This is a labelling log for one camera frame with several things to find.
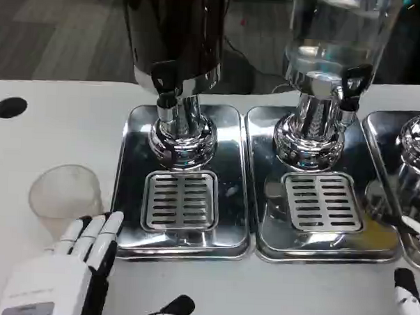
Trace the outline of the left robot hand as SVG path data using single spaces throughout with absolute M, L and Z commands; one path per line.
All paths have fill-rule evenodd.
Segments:
M 114 211 L 69 223 L 51 248 L 13 270 L 0 315 L 102 315 L 123 220 Z

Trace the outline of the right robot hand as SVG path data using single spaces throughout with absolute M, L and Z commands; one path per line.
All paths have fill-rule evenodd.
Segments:
M 402 222 L 407 225 L 420 243 L 420 222 L 409 216 L 402 215 Z M 414 273 L 407 268 L 397 268 L 394 271 L 394 291 L 396 306 L 400 315 L 420 315 L 420 296 Z

